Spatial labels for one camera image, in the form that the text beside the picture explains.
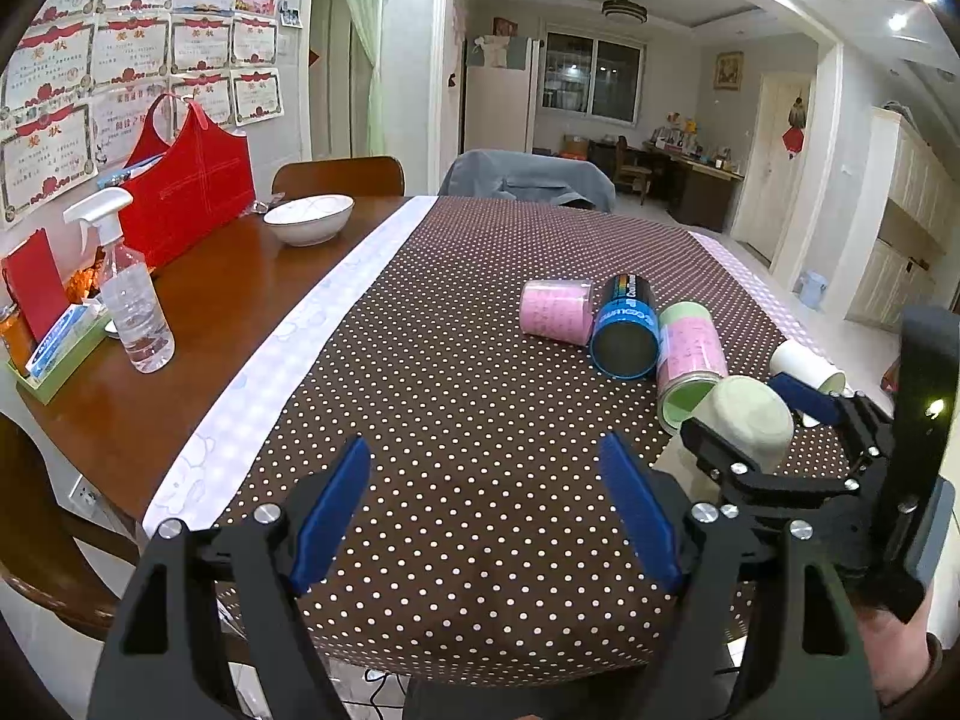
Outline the person's right hand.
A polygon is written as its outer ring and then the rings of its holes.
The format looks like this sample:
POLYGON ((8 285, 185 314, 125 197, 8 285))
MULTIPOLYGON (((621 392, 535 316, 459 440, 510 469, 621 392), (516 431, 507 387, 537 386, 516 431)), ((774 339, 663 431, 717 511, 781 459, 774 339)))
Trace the person's right hand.
POLYGON ((918 688, 940 663, 942 647, 928 631, 932 595, 934 590, 929 590, 908 622, 885 608, 854 608, 872 687, 882 707, 893 706, 918 688))

